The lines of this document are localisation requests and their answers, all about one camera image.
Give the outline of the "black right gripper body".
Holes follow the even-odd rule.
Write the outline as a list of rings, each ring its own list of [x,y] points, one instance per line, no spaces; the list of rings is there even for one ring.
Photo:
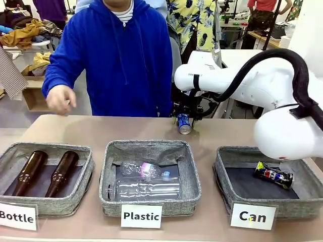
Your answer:
[[[200,106],[199,97],[184,97],[173,103],[173,117],[186,114],[189,118],[202,118],[203,108]]]

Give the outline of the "person right hand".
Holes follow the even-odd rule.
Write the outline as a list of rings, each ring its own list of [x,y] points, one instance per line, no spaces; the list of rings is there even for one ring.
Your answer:
[[[55,114],[67,116],[72,108],[76,108],[76,94],[68,86],[57,85],[49,91],[46,102]]]

